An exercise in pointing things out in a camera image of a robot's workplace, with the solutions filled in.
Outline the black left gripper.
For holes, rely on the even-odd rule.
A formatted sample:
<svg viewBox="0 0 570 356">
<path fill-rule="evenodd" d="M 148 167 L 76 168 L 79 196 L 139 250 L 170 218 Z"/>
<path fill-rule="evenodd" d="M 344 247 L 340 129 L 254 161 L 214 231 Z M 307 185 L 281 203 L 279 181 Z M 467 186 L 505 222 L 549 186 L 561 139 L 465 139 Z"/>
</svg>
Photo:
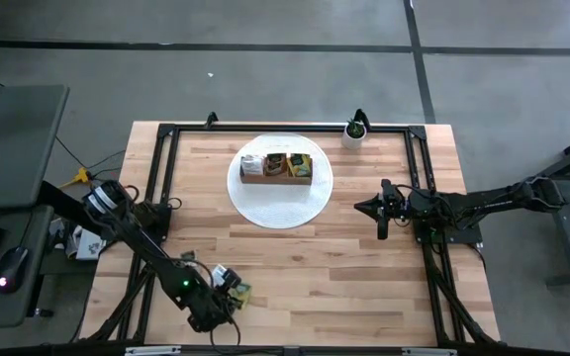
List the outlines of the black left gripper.
<svg viewBox="0 0 570 356">
<path fill-rule="evenodd" d="M 223 323 L 231 323 L 235 311 L 241 311 L 246 301 L 237 300 L 246 298 L 246 289 L 235 288 L 241 282 L 240 276 L 228 269 L 226 282 L 221 287 L 212 287 L 210 284 L 201 284 L 187 299 L 190 315 L 187 318 L 189 325 L 196 332 L 210 332 Z"/>
</svg>

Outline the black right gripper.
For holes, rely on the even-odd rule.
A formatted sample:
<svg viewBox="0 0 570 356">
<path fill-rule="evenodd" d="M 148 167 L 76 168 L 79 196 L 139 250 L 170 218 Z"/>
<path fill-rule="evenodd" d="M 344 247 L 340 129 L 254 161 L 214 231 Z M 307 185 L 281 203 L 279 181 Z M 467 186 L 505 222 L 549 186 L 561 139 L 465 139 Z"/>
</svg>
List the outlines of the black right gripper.
<svg viewBox="0 0 570 356">
<path fill-rule="evenodd" d="M 377 219 L 377 238 L 388 238 L 389 222 L 406 227 L 411 221 L 407 199 L 388 179 L 381 180 L 382 192 L 373 198 L 356 203 L 354 208 L 372 219 Z"/>
</svg>

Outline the green yellow tea bag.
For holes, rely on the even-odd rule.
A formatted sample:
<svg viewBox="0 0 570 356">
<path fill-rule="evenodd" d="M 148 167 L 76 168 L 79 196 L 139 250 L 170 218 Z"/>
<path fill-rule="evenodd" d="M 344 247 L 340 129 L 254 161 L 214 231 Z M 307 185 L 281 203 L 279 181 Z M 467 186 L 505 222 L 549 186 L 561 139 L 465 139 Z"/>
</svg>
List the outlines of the green yellow tea bag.
<svg viewBox="0 0 570 356">
<path fill-rule="evenodd" d="M 306 153 L 291 153 L 288 157 L 288 166 L 293 177 L 312 176 L 312 158 Z"/>
<path fill-rule="evenodd" d="M 247 306 L 247 304 L 249 303 L 249 301 L 251 299 L 252 287 L 250 286 L 250 284 L 247 284 L 247 283 L 239 283 L 236 287 L 231 288 L 229 290 L 229 294 L 233 299 L 235 299 L 235 298 L 231 295 L 231 290 L 233 290 L 235 288 L 246 289 L 246 298 L 245 299 L 237 299 L 237 300 L 246 301 L 246 306 Z"/>
</svg>

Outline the small plant in white pot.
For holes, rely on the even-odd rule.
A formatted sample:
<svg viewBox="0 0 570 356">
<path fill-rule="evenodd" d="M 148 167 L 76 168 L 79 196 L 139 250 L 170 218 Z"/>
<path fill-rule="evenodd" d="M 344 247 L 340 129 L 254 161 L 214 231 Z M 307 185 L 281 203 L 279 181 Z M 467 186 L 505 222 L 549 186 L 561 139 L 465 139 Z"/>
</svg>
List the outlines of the small plant in white pot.
<svg viewBox="0 0 570 356">
<path fill-rule="evenodd" d="M 359 149 L 367 134 L 365 125 L 356 119 L 350 119 L 343 131 L 341 144 L 347 149 Z"/>
</svg>

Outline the white round plate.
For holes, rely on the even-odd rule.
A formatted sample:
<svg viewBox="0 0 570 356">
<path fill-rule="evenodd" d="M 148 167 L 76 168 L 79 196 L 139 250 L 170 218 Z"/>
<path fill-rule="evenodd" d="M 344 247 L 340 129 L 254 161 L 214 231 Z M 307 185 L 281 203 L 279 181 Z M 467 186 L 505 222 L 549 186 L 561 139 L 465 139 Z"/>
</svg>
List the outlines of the white round plate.
<svg viewBox="0 0 570 356">
<path fill-rule="evenodd" d="M 312 159 L 309 185 L 249 184 L 240 178 L 245 155 L 305 153 Z M 327 205 L 333 191 L 333 170 L 325 152 L 311 139 L 295 133 L 264 133 L 242 147 L 232 159 L 227 189 L 237 211 L 248 221 L 274 229 L 308 223 Z"/>
</svg>

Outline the wooden three-compartment box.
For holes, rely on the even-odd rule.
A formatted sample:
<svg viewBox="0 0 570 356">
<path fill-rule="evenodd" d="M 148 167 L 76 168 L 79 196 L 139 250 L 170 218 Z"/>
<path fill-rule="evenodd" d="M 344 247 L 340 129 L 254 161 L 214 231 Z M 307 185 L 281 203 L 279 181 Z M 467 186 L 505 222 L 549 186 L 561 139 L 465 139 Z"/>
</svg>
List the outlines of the wooden three-compartment box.
<svg viewBox="0 0 570 356">
<path fill-rule="evenodd" d="M 273 184 L 273 185 L 311 185 L 313 180 L 313 168 L 311 177 L 293 177 L 289 166 L 287 172 L 277 176 L 244 175 L 239 168 L 239 178 L 244 184 Z"/>
</svg>

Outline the white printed box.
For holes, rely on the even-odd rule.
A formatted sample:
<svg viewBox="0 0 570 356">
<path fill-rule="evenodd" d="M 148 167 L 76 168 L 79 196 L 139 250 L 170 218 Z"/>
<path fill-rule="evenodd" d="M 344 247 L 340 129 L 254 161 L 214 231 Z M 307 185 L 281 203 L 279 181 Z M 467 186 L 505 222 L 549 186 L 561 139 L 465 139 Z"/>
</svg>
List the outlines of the white printed box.
<svg viewBox="0 0 570 356">
<path fill-rule="evenodd" d="M 97 261 L 107 242 L 99 235 L 68 222 L 65 225 L 65 255 L 78 261 Z"/>
</svg>

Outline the dark keyboard desk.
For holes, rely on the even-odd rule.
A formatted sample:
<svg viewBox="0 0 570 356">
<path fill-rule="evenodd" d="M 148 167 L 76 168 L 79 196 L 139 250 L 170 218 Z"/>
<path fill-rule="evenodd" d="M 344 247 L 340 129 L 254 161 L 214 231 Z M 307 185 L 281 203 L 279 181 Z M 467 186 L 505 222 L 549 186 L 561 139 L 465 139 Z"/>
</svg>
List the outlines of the dark keyboard desk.
<svg viewBox="0 0 570 356">
<path fill-rule="evenodd" d="M 30 250 L 22 286 L 11 294 L 0 293 L 0 328 L 20 325 L 37 304 L 35 284 L 39 278 L 52 216 L 53 209 L 48 206 L 0 214 L 0 228 L 4 230 L 0 240 L 0 259 L 7 250 L 16 246 Z"/>
</svg>

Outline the black computer mouse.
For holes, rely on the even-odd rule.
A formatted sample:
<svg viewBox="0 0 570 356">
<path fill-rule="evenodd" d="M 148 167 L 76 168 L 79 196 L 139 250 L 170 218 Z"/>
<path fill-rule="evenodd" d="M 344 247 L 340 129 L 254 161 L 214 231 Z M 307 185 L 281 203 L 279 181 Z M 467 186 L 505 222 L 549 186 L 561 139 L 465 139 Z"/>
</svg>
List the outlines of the black computer mouse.
<svg viewBox="0 0 570 356">
<path fill-rule="evenodd" d="M 30 250 L 16 246 L 7 250 L 0 259 L 0 293 L 11 294 L 23 284 Z"/>
</svg>

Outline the grey desk top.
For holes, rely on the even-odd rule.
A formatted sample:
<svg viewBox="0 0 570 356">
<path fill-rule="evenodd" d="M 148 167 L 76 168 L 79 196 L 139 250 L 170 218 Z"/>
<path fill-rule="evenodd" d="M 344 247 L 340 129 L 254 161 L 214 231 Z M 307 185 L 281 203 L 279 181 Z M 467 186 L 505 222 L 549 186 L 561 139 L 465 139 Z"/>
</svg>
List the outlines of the grey desk top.
<svg viewBox="0 0 570 356">
<path fill-rule="evenodd" d="M 0 87 L 0 209 L 37 201 L 68 94 L 63 85 Z"/>
</svg>

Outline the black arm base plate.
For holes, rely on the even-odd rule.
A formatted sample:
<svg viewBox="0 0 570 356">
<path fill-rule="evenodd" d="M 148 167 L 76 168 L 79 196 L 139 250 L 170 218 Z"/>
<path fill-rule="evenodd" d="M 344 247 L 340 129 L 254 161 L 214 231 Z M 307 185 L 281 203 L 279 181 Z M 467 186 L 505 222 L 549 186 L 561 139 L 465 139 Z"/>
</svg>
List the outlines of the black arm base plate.
<svg viewBox="0 0 570 356">
<path fill-rule="evenodd" d="M 135 205 L 135 216 L 143 231 L 156 244 L 167 238 L 172 209 L 170 205 L 142 201 Z"/>
<path fill-rule="evenodd" d="M 444 221 L 413 220 L 417 243 L 475 244 L 483 241 L 478 226 L 457 229 Z"/>
</svg>

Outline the silver metal bracket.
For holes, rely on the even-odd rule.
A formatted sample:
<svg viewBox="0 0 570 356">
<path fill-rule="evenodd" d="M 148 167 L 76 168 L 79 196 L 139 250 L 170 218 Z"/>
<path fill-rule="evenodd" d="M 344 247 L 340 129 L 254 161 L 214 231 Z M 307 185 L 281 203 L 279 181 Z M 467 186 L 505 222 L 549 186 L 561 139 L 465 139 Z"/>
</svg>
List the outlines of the silver metal bracket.
<svg viewBox="0 0 570 356">
<path fill-rule="evenodd" d="M 156 345 L 128 347 L 124 356 L 181 356 L 179 345 Z"/>
<path fill-rule="evenodd" d="M 405 347 L 402 356 L 458 356 L 454 349 Z"/>
</svg>

